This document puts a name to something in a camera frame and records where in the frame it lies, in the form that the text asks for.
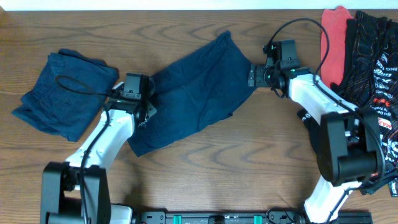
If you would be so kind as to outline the dark navy shorts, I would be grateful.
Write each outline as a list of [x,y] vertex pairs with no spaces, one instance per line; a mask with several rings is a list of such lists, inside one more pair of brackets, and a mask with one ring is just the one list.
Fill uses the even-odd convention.
[[250,66],[226,31],[154,74],[157,112],[129,138],[132,151],[142,156],[231,117],[255,91]]

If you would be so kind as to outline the navy blue garment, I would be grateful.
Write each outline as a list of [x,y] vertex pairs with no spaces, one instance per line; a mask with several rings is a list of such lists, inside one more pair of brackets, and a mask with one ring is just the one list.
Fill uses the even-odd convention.
[[118,79],[118,70],[104,61],[60,49],[48,56],[35,86],[12,113],[39,131],[76,142]]

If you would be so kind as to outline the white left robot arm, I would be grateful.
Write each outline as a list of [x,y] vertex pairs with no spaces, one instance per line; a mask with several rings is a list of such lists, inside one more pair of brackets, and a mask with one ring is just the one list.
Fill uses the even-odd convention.
[[42,173],[40,223],[134,223],[134,210],[111,203],[108,172],[123,144],[156,112],[153,84],[121,82],[111,91],[93,132],[64,162]]

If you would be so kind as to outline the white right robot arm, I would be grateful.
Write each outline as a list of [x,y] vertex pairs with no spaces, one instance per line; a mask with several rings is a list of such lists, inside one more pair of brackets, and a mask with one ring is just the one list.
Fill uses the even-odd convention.
[[340,98],[308,67],[251,65],[248,85],[280,90],[282,96],[309,112],[320,127],[317,164],[321,176],[292,223],[363,220],[365,216],[359,214],[340,216],[339,210],[350,193],[367,191],[375,183],[371,177],[384,174],[386,164],[377,136],[376,113]]

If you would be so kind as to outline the red orange cloth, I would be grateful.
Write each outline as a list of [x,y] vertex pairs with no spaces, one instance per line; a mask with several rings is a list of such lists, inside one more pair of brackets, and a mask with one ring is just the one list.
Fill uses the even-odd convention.
[[321,25],[329,37],[329,51],[321,67],[321,78],[329,88],[332,84],[339,85],[343,79],[347,20],[352,18],[343,6],[325,9],[321,16]]

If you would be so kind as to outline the black printed garment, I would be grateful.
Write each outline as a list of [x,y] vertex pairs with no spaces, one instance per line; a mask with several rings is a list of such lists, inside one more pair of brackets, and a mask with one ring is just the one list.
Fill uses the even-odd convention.
[[[397,22],[357,11],[347,20],[345,67],[339,85],[331,89],[360,108],[378,113],[379,138],[386,161],[384,180],[370,181],[362,194],[386,184],[397,195]],[[321,37],[321,56],[327,58],[329,37]]]

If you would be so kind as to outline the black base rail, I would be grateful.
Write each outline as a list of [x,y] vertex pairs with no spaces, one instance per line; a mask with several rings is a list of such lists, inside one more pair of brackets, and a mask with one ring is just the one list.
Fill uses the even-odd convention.
[[265,212],[168,212],[146,211],[136,217],[140,224],[306,224],[303,210],[270,208]]

